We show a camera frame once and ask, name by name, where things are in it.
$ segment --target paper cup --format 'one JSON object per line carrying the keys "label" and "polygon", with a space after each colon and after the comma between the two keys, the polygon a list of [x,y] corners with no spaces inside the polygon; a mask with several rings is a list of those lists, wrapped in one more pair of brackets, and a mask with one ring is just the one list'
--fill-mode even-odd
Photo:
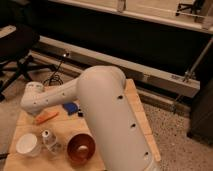
{"label": "paper cup", "polygon": [[41,151],[41,143],[36,135],[27,133],[19,138],[16,144],[16,151],[26,156],[35,157]]}

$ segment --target black chair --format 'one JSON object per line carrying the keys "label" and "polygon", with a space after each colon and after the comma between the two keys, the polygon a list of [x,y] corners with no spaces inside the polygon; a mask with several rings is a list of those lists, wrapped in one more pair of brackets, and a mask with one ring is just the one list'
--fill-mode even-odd
{"label": "black chair", "polygon": [[[7,81],[0,81],[0,101],[5,99],[3,91],[19,76],[23,75],[31,81],[28,71],[43,68],[55,70],[54,65],[29,65],[33,62],[33,57],[27,55],[29,49],[39,41],[39,35],[26,25],[16,24],[11,12],[8,0],[0,0],[0,28],[9,24],[16,27],[14,32],[0,38],[0,76],[4,72],[14,72]],[[16,62],[16,67],[7,67],[11,62]]]}
{"label": "black chair", "polygon": [[180,15],[180,11],[184,11],[187,9],[190,9],[190,13],[198,14],[198,11],[201,10],[203,3],[205,0],[195,0],[193,4],[185,4],[185,3],[179,3],[178,9],[176,12],[176,16]]}

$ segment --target machine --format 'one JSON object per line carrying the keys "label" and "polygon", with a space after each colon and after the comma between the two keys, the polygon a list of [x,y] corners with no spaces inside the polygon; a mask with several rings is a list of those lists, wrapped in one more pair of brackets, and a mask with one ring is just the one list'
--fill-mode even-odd
{"label": "machine", "polygon": [[27,84],[21,106],[28,113],[78,99],[108,171],[157,171],[157,163],[124,94],[126,78],[113,66],[95,66],[49,91]]}

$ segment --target wooden table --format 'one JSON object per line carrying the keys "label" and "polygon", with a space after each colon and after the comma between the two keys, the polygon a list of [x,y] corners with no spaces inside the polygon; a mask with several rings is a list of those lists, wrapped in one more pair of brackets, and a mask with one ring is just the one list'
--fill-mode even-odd
{"label": "wooden table", "polygon": [[[137,94],[134,82],[127,80],[127,87],[125,90],[127,98],[135,112],[135,115],[141,125],[145,137],[150,145],[151,151],[157,161],[161,157],[152,135],[152,130],[146,118],[140,98]],[[78,133],[90,134],[84,118],[79,118],[76,114],[68,116],[67,112],[61,105],[46,108],[46,111],[59,111],[60,114],[55,118],[37,126],[34,124],[34,118],[22,111],[16,124],[16,130],[13,136],[13,141],[9,149],[9,155],[6,160],[4,171],[103,171],[105,170],[103,161],[96,149],[94,156],[88,163],[82,167],[71,166],[67,154],[66,145],[74,135]],[[42,149],[39,156],[30,158],[20,155],[16,152],[16,142],[25,133],[35,133],[41,138],[41,132],[45,129],[52,130],[59,140],[64,145],[64,150],[57,156],[51,155],[45,148]]]}

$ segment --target screw hole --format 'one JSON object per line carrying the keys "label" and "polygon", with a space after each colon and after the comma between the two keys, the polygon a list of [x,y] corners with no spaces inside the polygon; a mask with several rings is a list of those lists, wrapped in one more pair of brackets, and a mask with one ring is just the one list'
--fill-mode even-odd
{"label": "screw hole", "polygon": [[121,99],[123,99],[123,96],[120,95],[120,96],[117,97],[117,99],[118,99],[118,100],[121,100]]}
{"label": "screw hole", "polygon": [[148,158],[148,155],[149,155],[149,153],[145,152],[145,154],[144,154],[144,160],[146,160]]}
{"label": "screw hole", "polygon": [[130,126],[130,128],[132,129],[132,128],[135,128],[136,127],[136,124],[134,123],[134,124],[132,124],[131,126]]}

